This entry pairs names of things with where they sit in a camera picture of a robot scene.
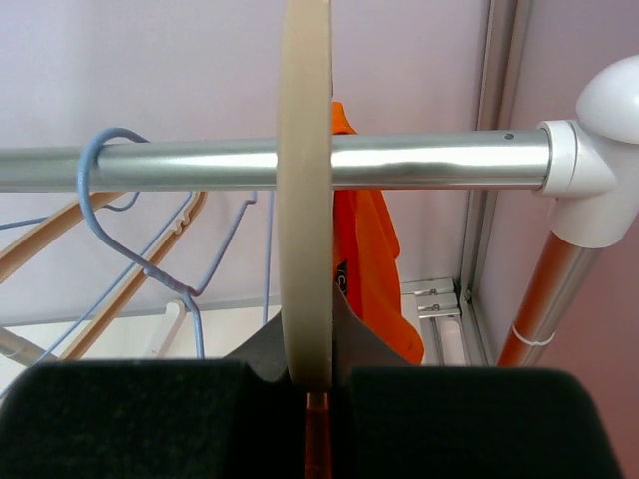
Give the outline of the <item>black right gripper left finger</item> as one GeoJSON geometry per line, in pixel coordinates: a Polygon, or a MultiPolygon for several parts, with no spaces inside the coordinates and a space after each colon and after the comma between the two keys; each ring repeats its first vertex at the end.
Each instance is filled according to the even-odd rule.
{"type": "Polygon", "coordinates": [[[46,362],[1,409],[5,478],[300,478],[305,396],[271,319],[220,359],[46,362]]]}

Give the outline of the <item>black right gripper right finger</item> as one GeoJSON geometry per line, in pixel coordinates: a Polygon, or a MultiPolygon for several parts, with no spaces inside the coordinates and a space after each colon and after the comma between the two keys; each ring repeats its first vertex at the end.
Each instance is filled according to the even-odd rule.
{"type": "Polygon", "coordinates": [[[618,478],[582,384],[556,369],[421,366],[333,295],[337,478],[618,478]]]}

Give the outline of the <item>orange t shirt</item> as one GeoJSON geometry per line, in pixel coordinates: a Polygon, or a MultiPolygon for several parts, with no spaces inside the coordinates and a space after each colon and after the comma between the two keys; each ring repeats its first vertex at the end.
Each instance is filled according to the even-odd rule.
{"type": "MultiPolygon", "coordinates": [[[[332,102],[333,135],[356,135],[342,103],[332,102]]],[[[381,190],[333,196],[333,276],[355,315],[393,352],[420,365],[425,349],[403,317],[396,261],[400,244],[381,190]]],[[[327,393],[308,394],[305,478],[332,478],[327,393]]]]}

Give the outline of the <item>beige plastic hanger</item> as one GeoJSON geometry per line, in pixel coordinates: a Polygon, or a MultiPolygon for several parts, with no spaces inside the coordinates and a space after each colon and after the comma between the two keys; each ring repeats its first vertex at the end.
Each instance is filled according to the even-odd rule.
{"type": "MultiPolygon", "coordinates": [[[[197,245],[196,233],[205,228],[207,193],[199,213],[181,238],[164,257],[158,268],[176,280],[197,288],[208,266],[212,247],[197,245]]],[[[128,249],[141,251],[155,235],[157,241],[144,253],[147,257],[161,236],[169,230],[162,226],[178,207],[194,201],[196,194],[141,193],[127,210],[95,211],[103,230],[128,249]]],[[[75,205],[73,194],[1,194],[1,225],[40,217],[52,217],[59,210],[75,205]]],[[[47,322],[76,320],[105,292],[108,286],[130,265],[124,256],[100,241],[87,226],[82,212],[80,220],[60,236],[32,255],[5,277],[1,261],[1,327],[25,326],[47,322]]],[[[35,229],[36,225],[1,231],[1,252],[35,229]]],[[[153,279],[145,280],[128,306],[131,311],[160,307],[172,296],[165,286],[153,279]]]]}

